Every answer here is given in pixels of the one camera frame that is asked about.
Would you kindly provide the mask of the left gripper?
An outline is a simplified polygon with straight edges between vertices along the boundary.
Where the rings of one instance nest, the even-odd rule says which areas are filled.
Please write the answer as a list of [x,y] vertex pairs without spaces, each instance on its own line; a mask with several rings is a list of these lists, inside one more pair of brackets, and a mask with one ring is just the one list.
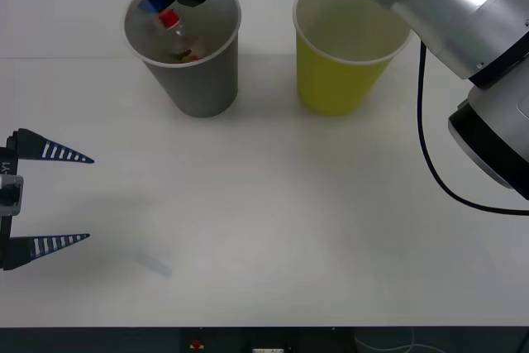
[[94,163],[87,155],[28,129],[18,129],[7,138],[7,148],[1,149],[1,269],[4,271],[15,270],[90,237],[73,234],[9,238],[12,217],[18,214],[17,156],[22,160]]

